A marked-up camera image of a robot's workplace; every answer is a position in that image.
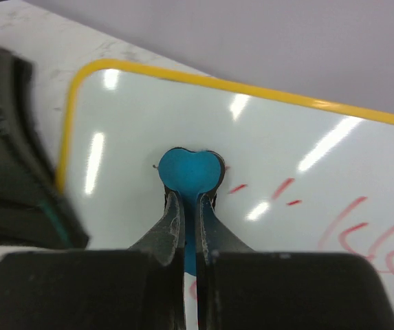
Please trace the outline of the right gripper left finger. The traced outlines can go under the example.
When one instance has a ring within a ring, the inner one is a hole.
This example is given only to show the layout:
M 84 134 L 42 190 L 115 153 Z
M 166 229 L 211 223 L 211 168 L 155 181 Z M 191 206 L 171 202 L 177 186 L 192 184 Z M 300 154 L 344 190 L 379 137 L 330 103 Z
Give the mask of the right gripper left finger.
M 175 261 L 184 263 L 185 213 L 179 194 L 170 191 L 166 195 L 166 205 L 160 220 L 129 250 L 149 253 L 162 266 Z

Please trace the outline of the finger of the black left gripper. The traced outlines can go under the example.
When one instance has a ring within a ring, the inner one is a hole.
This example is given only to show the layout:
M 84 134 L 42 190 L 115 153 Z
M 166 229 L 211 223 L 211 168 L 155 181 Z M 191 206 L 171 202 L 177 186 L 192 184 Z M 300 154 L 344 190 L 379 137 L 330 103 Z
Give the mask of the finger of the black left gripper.
M 85 248 L 89 237 L 35 130 L 32 75 L 31 62 L 0 47 L 0 245 Z

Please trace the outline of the blue whiteboard eraser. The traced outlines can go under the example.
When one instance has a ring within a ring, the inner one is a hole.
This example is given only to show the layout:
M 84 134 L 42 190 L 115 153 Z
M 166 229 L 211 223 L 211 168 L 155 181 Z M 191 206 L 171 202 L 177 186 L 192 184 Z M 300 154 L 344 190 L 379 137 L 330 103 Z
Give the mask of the blue whiteboard eraser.
M 177 147 L 162 156 L 157 170 L 165 193 L 175 191 L 183 201 L 186 239 L 184 271 L 195 276 L 195 213 L 198 197 L 206 194 L 210 201 L 216 199 L 226 172 L 225 162 L 213 151 L 190 151 Z

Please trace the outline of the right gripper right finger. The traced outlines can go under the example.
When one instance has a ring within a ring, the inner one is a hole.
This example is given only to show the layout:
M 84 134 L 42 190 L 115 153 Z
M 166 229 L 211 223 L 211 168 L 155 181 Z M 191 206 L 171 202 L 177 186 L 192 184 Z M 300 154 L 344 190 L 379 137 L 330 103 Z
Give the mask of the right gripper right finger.
M 213 254 L 254 251 L 217 218 L 208 194 L 200 194 L 196 211 L 195 254 L 197 267 L 209 265 L 212 262 Z

